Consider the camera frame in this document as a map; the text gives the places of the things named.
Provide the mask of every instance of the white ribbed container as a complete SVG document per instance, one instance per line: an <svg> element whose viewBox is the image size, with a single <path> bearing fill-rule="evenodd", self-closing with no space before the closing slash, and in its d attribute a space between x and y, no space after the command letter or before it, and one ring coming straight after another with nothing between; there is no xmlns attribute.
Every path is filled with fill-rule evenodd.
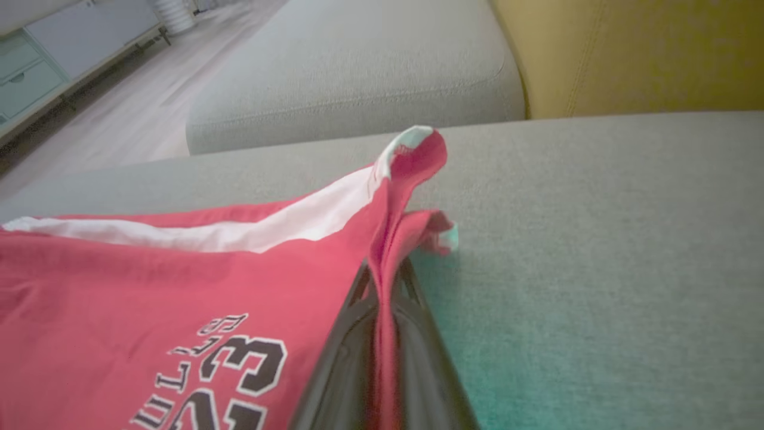
<svg viewBox="0 0 764 430"><path fill-rule="evenodd" d="M162 17L168 34L178 34L196 25L183 0L154 0L154 8Z"/></svg>

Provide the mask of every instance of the gray fabric surface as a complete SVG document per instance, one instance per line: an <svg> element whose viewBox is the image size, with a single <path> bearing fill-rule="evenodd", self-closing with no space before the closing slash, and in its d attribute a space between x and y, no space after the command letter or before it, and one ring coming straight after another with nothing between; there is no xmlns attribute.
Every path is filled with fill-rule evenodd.
<svg viewBox="0 0 764 430"><path fill-rule="evenodd" d="M484 429L764 427L764 112L442 130L411 207L460 224L416 270ZM91 172L0 220L295 197L391 135Z"/></svg>
<svg viewBox="0 0 764 430"><path fill-rule="evenodd" d="M291 0L200 93L191 154L524 119L487 0Z"/></svg>

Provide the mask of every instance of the drawer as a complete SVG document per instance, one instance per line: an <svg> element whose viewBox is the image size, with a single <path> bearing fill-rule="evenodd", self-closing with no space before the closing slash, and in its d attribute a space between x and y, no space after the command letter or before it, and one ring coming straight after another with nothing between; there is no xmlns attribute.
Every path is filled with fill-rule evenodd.
<svg viewBox="0 0 764 430"><path fill-rule="evenodd" d="M0 86L0 114L13 118L62 82L48 63L41 61L35 64Z"/></svg>
<svg viewBox="0 0 764 430"><path fill-rule="evenodd" d="M0 40L0 82L5 82L37 58L40 53L21 34Z"/></svg>

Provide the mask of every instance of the wooden floor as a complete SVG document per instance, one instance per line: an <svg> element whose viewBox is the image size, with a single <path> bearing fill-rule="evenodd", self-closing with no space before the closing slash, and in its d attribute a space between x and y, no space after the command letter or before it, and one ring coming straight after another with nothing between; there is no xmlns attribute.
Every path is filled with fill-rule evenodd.
<svg viewBox="0 0 764 430"><path fill-rule="evenodd" d="M287 0L250 0L197 16L172 46L161 39L108 69L0 150L0 200L40 179L187 157L186 117L232 51Z"/></svg>

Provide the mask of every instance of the yellow fabric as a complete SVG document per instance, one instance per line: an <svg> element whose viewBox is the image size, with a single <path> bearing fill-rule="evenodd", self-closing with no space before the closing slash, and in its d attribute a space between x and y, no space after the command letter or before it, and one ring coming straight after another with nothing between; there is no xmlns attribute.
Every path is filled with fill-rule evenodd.
<svg viewBox="0 0 764 430"><path fill-rule="evenodd" d="M764 0L493 0L529 118L764 109Z"/></svg>

